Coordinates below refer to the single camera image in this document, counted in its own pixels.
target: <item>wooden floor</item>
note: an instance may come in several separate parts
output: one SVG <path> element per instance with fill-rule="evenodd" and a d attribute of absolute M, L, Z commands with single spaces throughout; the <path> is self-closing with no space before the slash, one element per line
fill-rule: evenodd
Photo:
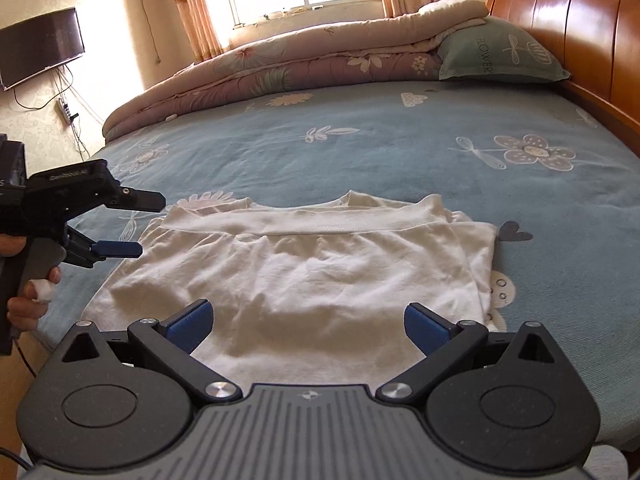
<path fill-rule="evenodd" d="M 20 348 L 27 357 L 27 361 L 39 370 L 47 360 L 47 353 L 42 346 L 29 334 L 20 337 Z M 26 393 L 33 377 L 24 366 L 18 352 L 14 348 L 11 357 L 0 357 L 0 446 L 20 453 L 22 443 L 15 429 L 15 412 L 20 400 Z M 15 478 L 17 465 L 8 458 L 0 456 L 0 479 Z"/>

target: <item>folded comforter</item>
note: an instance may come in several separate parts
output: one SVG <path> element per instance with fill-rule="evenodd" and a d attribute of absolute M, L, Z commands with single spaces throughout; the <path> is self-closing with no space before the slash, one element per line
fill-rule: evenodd
<path fill-rule="evenodd" d="M 460 28 L 482 25 L 479 0 L 440 0 L 413 14 L 304 28 L 190 66 L 117 108 L 107 142 L 173 115 L 265 94 L 390 80 L 438 78 L 428 54 Z"/>

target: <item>green pillowcase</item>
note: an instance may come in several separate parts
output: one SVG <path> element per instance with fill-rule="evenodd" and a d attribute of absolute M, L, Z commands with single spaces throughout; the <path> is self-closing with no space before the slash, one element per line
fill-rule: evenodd
<path fill-rule="evenodd" d="M 488 16 L 485 25 L 454 32 L 442 42 L 440 80 L 471 78 L 505 83 L 548 83 L 568 79 L 558 60 L 529 33 Z"/>

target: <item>wooden headboard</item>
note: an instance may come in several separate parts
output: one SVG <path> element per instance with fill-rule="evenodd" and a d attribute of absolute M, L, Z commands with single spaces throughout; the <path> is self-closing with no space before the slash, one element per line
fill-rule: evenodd
<path fill-rule="evenodd" d="M 640 156 L 640 0 L 488 0 L 572 73 L 560 91 Z"/>

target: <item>human hand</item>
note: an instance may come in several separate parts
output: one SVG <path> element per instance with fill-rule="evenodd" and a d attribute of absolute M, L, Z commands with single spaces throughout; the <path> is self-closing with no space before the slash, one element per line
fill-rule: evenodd
<path fill-rule="evenodd" d="M 15 256 L 24 249 L 26 244 L 24 237 L 12 237 L 0 234 L 0 256 Z M 54 267 L 49 271 L 47 279 L 56 285 L 62 279 L 60 268 Z M 38 297 L 35 287 L 31 283 L 24 286 L 19 298 L 11 298 L 7 302 L 6 318 L 9 322 L 20 330 L 36 330 L 38 320 L 47 313 L 49 305 L 47 303 L 37 303 Z"/>

